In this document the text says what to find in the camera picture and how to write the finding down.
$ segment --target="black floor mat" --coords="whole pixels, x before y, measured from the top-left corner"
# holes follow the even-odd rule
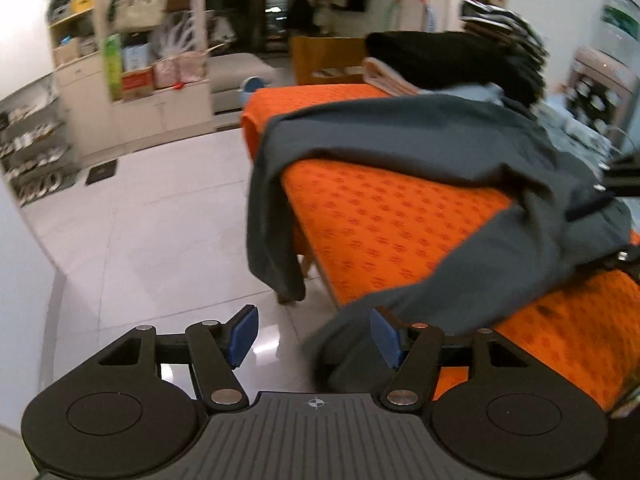
[[[110,178],[116,174],[116,170],[118,169],[118,159],[114,158],[109,162],[105,162],[100,164],[99,166],[94,166],[89,170],[89,175],[87,175],[86,181],[84,183],[85,186],[90,186],[95,182],[100,182],[105,178]]]

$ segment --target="metal screw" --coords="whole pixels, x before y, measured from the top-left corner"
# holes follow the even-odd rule
[[[387,394],[386,400],[396,406],[411,406],[418,402],[418,394],[411,390],[393,390]]]
[[[223,406],[231,406],[237,404],[242,400],[242,392],[234,390],[232,388],[223,388],[216,390],[211,394],[211,400],[216,404],[222,404]]]

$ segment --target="orange tablecloth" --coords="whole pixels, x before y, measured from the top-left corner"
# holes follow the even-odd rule
[[[275,115],[385,95],[368,85],[260,90],[242,115],[247,147],[254,156]],[[510,203],[494,189],[456,188],[329,160],[293,164],[282,182],[340,304],[423,280]],[[607,409],[640,360],[640,288],[621,272],[602,274],[546,295],[496,330]],[[465,379],[466,369],[443,370],[437,394]]]

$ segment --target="red box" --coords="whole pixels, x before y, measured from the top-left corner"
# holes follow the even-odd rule
[[[131,101],[152,95],[154,86],[154,71],[151,67],[122,74],[122,100]]]

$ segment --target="chair backrest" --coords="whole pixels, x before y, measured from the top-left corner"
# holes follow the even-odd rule
[[[364,38],[307,38],[291,40],[291,57],[298,85],[362,83]]]

